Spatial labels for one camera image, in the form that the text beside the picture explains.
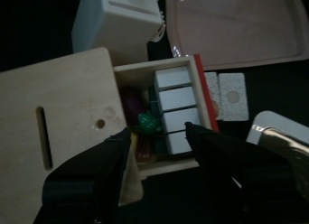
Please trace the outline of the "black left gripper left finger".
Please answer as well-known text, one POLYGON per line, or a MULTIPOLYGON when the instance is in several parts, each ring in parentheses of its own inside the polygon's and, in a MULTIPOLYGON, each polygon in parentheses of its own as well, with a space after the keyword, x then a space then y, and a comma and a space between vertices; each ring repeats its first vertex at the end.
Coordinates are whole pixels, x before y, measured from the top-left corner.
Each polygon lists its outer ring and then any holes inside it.
POLYGON ((32 224, 117 224, 129 153, 125 128, 70 158, 44 180, 43 205, 32 224))

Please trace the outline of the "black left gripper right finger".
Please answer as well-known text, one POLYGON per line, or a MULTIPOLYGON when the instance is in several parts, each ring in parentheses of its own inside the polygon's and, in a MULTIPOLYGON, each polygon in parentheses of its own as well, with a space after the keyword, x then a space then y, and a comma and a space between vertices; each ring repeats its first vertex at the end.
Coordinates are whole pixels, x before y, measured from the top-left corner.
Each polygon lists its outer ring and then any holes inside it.
POLYGON ((186 139, 205 170, 216 203, 233 224, 309 224, 309 201, 297 190, 289 161, 190 122, 186 139))

